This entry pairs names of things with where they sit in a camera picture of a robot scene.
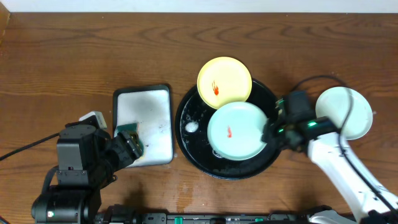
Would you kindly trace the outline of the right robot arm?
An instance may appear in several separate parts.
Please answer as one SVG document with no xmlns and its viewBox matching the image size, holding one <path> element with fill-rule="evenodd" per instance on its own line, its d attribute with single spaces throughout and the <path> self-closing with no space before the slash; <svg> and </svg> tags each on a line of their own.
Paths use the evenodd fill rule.
<svg viewBox="0 0 398 224">
<path fill-rule="evenodd" d="M 355 155 L 329 118 L 316 118 L 307 96 L 285 95 L 262 141 L 278 150 L 304 153 L 331 180 L 358 223 L 397 223 L 397 196 Z"/>
</svg>

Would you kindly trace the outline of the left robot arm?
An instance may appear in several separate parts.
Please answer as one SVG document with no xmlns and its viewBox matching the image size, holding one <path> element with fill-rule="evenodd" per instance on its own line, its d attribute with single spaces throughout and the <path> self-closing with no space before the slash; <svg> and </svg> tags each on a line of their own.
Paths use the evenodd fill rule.
<svg viewBox="0 0 398 224">
<path fill-rule="evenodd" d="M 50 169 L 42 193 L 32 204 L 36 223 L 94 223 L 102 188 L 116 172 L 143 155 L 135 131 L 115 137 L 88 124 L 69 126 L 57 141 L 58 164 Z"/>
</svg>

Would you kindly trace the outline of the pale green plate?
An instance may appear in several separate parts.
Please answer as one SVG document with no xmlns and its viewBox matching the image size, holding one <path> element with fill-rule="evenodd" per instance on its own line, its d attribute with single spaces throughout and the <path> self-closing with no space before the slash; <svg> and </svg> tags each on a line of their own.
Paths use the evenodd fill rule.
<svg viewBox="0 0 398 224">
<path fill-rule="evenodd" d="M 350 89 L 353 109 L 342 130 L 342 135 L 347 140 L 363 137 L 373 124 L 373 111 L 363 95 Z M 348 92 L 344 87 L 338 86 L 325 90 L 315 105 L 317 117 L 329 117 L 340 128 L 349 110 Z"/>
<path fill-rule="evenodd" d="M 210 146 L 231 161 L 250 159 L 267 146 L 261 140 L 267 122 L 266 114 L 252 103 L 228 103 L 210 118 L 207 127 Z"/>
</svg>

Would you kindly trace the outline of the green yellow sponge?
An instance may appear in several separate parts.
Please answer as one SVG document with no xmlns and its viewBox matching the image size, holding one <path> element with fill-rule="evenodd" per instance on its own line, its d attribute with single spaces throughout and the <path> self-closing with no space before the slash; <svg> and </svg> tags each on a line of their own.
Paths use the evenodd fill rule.
<svg viewBox="0 0 398 224">
<path fill-rule="evenodd" d="M 138 124 L 124 124 L 117 126 L 115 135 L 121 139 L 122 145 L 127 149 L 135 159 L 140 158 L 144 154 L 144 146 L 138 135 Z"/>
</svg>

